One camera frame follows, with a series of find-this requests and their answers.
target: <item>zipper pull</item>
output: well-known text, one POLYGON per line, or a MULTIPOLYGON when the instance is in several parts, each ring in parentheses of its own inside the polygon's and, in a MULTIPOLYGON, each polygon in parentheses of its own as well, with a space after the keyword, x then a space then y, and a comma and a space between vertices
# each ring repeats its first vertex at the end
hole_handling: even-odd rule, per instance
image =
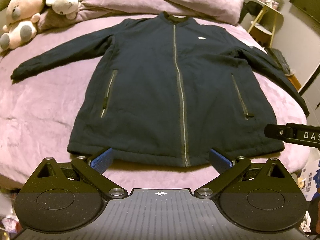
POLYGON ((246 117, 246 118, 254 117, 254 114, 247 113, 247 114, 245 115, 245 117, 246 117))
POLYGON ((105 97, 103 99, 102 109, 106 109, 107 108, 107 104, 108 104, 108 97, 105 97))
POLYGON ((104 114, 104 112, 106 111, 106 109, 107 109, 107 104, 108 104, 108 98, 107 97, 105 97, 104 99, 103 99, 103 105, 102 105, 102 113, 101 113, 101 118, 103 117, 103 114, 104 114))

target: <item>pink bedspread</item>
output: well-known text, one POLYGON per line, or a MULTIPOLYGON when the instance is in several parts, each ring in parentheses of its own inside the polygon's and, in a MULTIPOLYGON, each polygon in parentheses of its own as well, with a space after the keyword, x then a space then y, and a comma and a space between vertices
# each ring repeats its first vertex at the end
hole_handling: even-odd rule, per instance
POLYGON ((120 14, 159 14, 166 11, 172 15, 184 15, 215 19, 236 24, 240 17, 243 0, 80 0, 75 19, 68 20, 51 8, 41 14, 38 31, 66 27, 74 23, 120 14))
MULTIPOLYGON (((128 17, 138 19, 155 16, 128 17)), ((69 29, 42 33, 31 43, 11 51, 4 58, 0 57, 0 175, 23 184, 45 157, 52 156, 58 162, 70 161, 66 152, 70 132, 100 58, 57 67, 14 85, 10 80, 12 71, 25 60, 61 43, 113 26, 128 17, 99 18, 78 23, 69 29)), ((226 28, 247 45, 261 48, 239 25, 196 20, 200 24, 226 28)), ((306 124, 298 103, 267 78, 257 73, 255 75, 275 111, 278 124, 306 124)), ((281 154, 270 156, 278 157, 289 172, 294 172, 305 165, 309 150, 309 147, 285 144, 281 154)), ((253 158, 253 161, 263 163, 270 156, 253 158)), ((134 187, 195 190, 218 173, 208 165, 186 169, 115 161, 104 175, 130 192, 134 187)))

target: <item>metal screw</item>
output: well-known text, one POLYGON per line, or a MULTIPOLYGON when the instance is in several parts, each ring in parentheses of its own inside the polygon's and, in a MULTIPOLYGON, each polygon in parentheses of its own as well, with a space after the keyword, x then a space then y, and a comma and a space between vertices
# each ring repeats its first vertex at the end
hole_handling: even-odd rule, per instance
POLYGON ((124 190, 122 188, 113 188, 111 190, 109 190, 109 194, 113 195, 113 196, 121 196, 124 194, 124 190))
POLYGON ((202 187, 198 189, 197 192, 199 195, 205 196, 205 197, 210 196, 213 193, 213 191, 207 187, 202 187))

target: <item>blue gripper pad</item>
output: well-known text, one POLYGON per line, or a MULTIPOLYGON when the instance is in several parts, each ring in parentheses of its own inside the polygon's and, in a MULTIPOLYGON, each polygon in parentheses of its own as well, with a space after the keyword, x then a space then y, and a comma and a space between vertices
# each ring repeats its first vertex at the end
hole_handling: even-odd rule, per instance
POLYGON ((224 173, 226 170, 232 168, 232 166, 236 164, 235 161, 227 159, 214 149, 209 151, 209 162, 211 166, 214 167, 217 172, 219 172, 219 174, 224 173))
POLYGON ((113 150, 109 148, 90 162, 90 167, 103 174, 113 163, 113 150))

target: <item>zippered pocket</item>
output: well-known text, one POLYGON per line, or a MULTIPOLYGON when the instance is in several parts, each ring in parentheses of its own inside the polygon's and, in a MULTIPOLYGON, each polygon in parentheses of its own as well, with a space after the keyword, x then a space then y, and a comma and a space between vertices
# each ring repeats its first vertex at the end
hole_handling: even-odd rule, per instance
POLYGON ((244 112, 244 117, 245 117, 246 120, 249 120, 250 117, 254 117, 254 114, 249 113, 248 108, 247 108, 246 104, 244 103, 243 98, 241 96, 241 93, 240 93, 239 87, 237 85, 236 79, 235 79, 233 74, 231 74, 231 76, 232 76, 233 85, 234 85, 234 87, 236 89, 236 92, 237 92, 237 95, 238 95, 242 110, 244 112))
POLYGON ((114 69, 111 74, 111 78, 109 80, 106 92, 104 94, 103 98, 103 104, 102 104, 102 111, 100 117, 103 118, 106 116, 107 110, 108 110, 108 105, 111 97, 111 92, 112 92, 112 87, 115 82, 116 76, 117 76, 118 70, 114 69))

